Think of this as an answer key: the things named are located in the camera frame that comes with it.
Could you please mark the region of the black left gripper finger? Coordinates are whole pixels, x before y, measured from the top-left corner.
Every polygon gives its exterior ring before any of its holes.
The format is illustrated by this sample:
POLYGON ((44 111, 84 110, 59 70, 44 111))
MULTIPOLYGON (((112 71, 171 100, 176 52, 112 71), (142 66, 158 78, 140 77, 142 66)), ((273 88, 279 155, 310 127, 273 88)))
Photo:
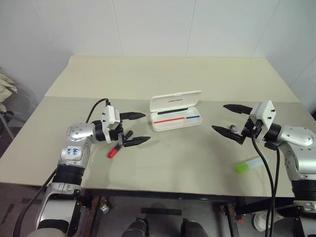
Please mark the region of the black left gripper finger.
POLYGON ((145 117, 146 115, 143 113, 138 113, 138 112, 127 112, 127 113, 121 113, 120 114, 120 119, 121 120, 135 120, 135 119, 140 119, 145 117))
POLYGON ((134 137, 131 140, 127 140, 124 142, 124 147, 131 147, 131 146, 137 146, 140 145, 146 141, 148 141, 151 137, 150 136, 140 136, 140 137, 134 137))

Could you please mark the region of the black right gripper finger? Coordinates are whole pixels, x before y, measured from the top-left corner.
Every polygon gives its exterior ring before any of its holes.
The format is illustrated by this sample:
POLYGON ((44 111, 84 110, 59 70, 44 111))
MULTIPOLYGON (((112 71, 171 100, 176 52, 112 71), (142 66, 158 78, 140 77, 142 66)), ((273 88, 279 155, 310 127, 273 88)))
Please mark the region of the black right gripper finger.
POLYGON ((252 111, 251 107, 238 105, 238 104, 226 104, 223 106, 224 108, 238 114, 246 114, 249 115, 252 111))
POLYGON ((241 139, 241 136, 235 133, 232 133, 229 129, 224 128, 224 127, 220 127, 220 126, 215 126, 212 125, 211 126, 216 132, 218 132, 219 134, 221 134, 222 136, 229 138, 231 140, 234 140, 236 142, 239 142, 241 139))

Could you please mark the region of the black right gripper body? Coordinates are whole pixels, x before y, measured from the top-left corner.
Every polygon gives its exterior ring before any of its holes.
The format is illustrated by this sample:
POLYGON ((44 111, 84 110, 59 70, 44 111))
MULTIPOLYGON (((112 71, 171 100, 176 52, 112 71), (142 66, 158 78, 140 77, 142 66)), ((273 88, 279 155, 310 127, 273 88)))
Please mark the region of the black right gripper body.
POLYGON ((262 121, 260 119, 258 119, 256 122, 253 122, 250 118, 248 118, 244 125, 244 129, 241 132, 241 138, 238 143, 242 145, 246 137, 257 138, 261 130, 262 130, 262 121))

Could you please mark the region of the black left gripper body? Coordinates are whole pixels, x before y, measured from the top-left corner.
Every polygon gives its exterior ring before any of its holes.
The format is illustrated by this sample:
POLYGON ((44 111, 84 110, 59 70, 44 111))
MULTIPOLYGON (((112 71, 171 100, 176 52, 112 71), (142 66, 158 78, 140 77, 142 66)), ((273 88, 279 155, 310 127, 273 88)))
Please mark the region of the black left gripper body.
POLYGON ((118 141, 119 145, 123 145, 124 129, 122 126, 122 119, 120 113, 116 115, 115 121, 108 126, 110 139, 118 141))

